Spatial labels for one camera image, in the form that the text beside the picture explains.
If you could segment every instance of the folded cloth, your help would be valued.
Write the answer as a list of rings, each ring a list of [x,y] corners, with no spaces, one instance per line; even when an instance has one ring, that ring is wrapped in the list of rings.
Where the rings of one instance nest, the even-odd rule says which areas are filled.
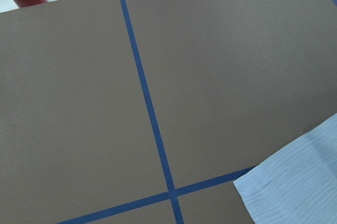
[[[337,114],[234,185],[256,224],[336,224]]]

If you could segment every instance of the fabric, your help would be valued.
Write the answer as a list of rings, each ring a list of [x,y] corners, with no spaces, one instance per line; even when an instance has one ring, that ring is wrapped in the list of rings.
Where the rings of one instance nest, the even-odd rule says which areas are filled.
[[[234,185],[256,224],[336,224],[337,114]]]

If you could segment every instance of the white cloth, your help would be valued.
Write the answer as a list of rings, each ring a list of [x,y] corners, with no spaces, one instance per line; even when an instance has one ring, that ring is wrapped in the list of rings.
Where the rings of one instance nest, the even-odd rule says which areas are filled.
[[[234,185],[256,224],[336,224],[337,114]]]

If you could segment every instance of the gray square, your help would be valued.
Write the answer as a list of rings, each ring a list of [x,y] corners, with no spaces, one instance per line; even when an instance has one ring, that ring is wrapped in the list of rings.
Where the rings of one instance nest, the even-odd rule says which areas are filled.
[[[0,14],[0,223],[167,190],[119,0]]]
[[[126,0],[177,187],[257,165],[337,112],[331,0]]]
[[[109,218],[98,220],[93,224],[175,224],[169,200],[158,202],[132,211],[124,212]]]
[[[232,182],[179,197],[185,224],[254,224]]]

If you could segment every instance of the striped cloth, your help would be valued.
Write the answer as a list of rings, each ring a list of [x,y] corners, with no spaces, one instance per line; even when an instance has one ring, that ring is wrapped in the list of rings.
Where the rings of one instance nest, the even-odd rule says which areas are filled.
[[[234,185],[256,224],[336,224],[337,114]]]

